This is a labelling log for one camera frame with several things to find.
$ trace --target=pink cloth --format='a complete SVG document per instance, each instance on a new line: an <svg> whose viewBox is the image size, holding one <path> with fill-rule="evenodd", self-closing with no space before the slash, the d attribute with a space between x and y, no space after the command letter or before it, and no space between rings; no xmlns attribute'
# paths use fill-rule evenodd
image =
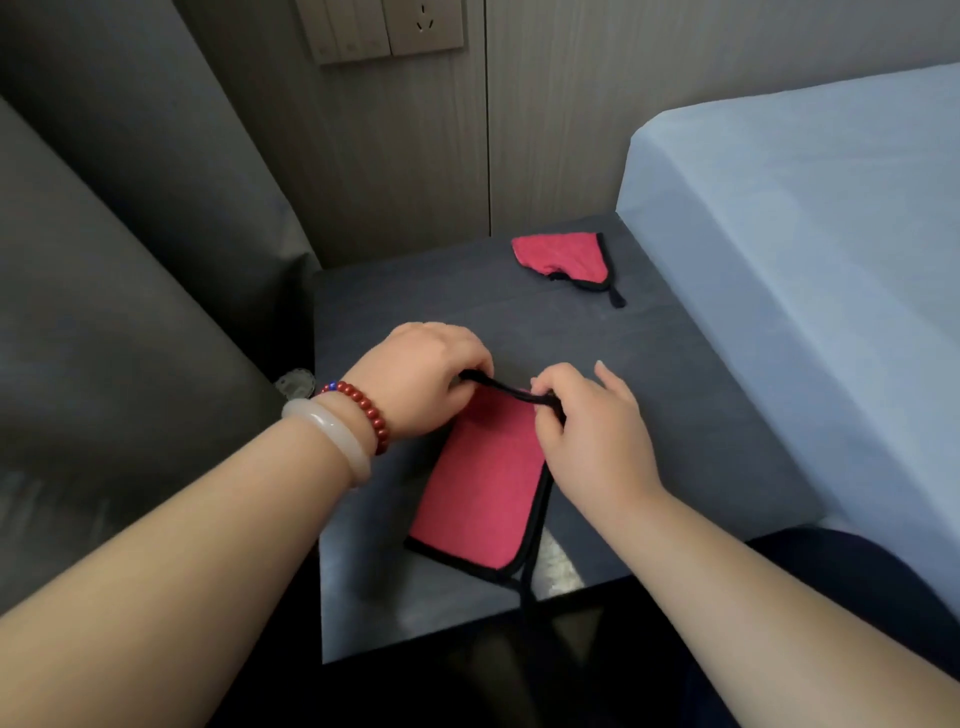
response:
<svg viewBox="0 0 960 728"><path fill-rule="evenodd" d="M574 280L592 283L607 279L607 264L595 232L515 237L514 255L520 265L544 276L566 273Z"/></svg>
<svg viewBox="0 0 960 728"><path fill-rule="evenodd" d="M503 569L520 549L542 467L534 406L480 387L453 425L410 535Z"/></svg>

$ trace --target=person's right hand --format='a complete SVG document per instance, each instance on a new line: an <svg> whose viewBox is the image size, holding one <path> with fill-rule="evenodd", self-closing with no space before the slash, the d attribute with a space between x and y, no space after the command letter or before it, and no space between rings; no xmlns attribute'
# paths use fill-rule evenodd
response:
<svg viewBox="0 0 960 728"><path fill-rule="evenodd" d="M630 388L598 361L601 387L570 364L555 364L531 380L534 394L552 389L566 425L537 408L537 437L557 485L588 521L637 499L665 493L653 446Z"/></svg>

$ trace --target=red microfiber towel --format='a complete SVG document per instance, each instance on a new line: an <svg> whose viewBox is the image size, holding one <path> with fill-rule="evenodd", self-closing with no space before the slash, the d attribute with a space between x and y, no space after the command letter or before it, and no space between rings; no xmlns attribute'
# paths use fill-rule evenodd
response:
<svg viewBox="0 0 960 728"><path fill-rule="evenodd" d="M427 481L406 545L497 583L536 560L552 477L534 406L479 387Z"/></svg>
<svg viewBox="0 0 960 728"><path fill-rule="evenodd" d="M614 308L627 304L613 287L613 267L603 233L566 232L514 238L514 255L524 268L551 280L570 280L587 291L607 291Z"/></svg>

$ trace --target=light blue bedsheet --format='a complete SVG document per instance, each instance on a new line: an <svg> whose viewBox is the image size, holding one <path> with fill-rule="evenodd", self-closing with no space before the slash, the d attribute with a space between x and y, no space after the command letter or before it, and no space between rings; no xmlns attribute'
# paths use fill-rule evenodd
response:
<svg viewBox="0 0 960 728"><path fill-rule="evenodd" d="M828 505L960 614L960 64L662 113L617 212Z"/></svg>

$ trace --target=white bangle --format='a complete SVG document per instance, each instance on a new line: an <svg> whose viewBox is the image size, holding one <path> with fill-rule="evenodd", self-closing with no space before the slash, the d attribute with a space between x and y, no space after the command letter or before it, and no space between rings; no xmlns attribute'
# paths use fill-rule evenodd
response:
<svg viewBox="0 0 960 728"><path fill-rule="evenodd" d="M366 483L370 479L370 458L363 451L356 435L350 431L349 427L334 417L326 407L312 400L290 400L283 405L283 412L280 417L281 419L300 417L312 422L344 454L347 462L350 463L350 469L353 471L354 485Z"/></svg>

